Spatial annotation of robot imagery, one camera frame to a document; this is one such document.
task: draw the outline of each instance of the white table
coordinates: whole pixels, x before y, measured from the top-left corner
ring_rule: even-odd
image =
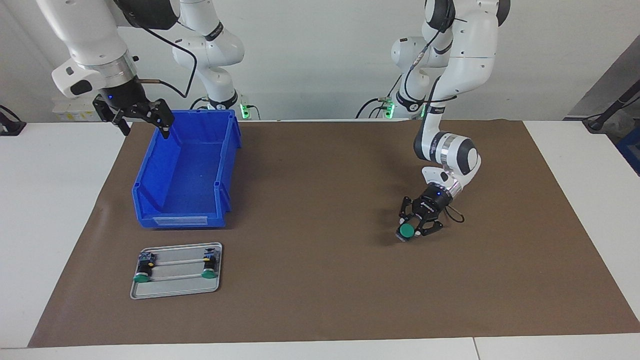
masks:
[[[640,178],[578,122],[525,124],[639,316]],[[105,124],[30,124],[0,138],[0,359],[640,359],[640,334],[24,349],[123,140]],[[33,249],[46,256],[36,274]]]

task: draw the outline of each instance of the blue box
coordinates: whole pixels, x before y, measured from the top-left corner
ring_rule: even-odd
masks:
[[[156,129],[133,186],[136,216],[153,229],[225,226],[240,128],[230,110],[174,111],[171,135]]]

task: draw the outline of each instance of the white wall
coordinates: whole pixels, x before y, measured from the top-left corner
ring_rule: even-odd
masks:
[[[0,0],[0,104],[26,122],[53,120],[52,69]]]
[[[67,59],[35,0],[0,1],[50,62]],[[364,101],[386,95],[398,75],[390,46],[399,37],[419,35],[424,18],[422,0],[215,4],[226,28],[247,49],[244,62],[229,68],[236,87],[269,119],[353,117]],[[492,78],[461,96],[445,117],[561,120],[640,34],[638,17],[637,0],[513,0],[500,29]],[[186,86],[189,71],[174,64],[167,45],[137,29],[120,33],[141,58],[141,77]],[[174,39],[188,33],[176,26],[165,35]],[[147,89],[150,98],[165,97],[174,108],[191,102],[164,88]],[[203,94],[196,84],[190,99]]]

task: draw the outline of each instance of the green knob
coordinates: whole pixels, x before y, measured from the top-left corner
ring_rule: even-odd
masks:
[[[216,274],[216,272],[211,269],[205,269],[201,275],[205,279],[215,279],[218,277],[218,274]]]
[[[413,226],[411,226],[411,224],[402,224],[402,226],[400,227],[400,235],[404,236],[405,238],[412,238],[414,234],[415,229],[413,228]]]
[[[149,282],[149,275],[136,274],[136,276],[133,277],[133,281],[138,284],[141,282]]]

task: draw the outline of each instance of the metal tray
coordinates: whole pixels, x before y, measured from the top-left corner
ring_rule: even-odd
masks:
[[[215,279],[204,279],[201,276],[204,267],[202,259],[206,249],[216,249],[218,251],[216,256],[218,277]],[[210,293],[216,291],[220,285],[222,268],[221,243],[150,247],[143,249],[142,252],[155,254],[156,262],[149,277],[149,282],[138,283],[132,281],[131,298],[134,300]]]

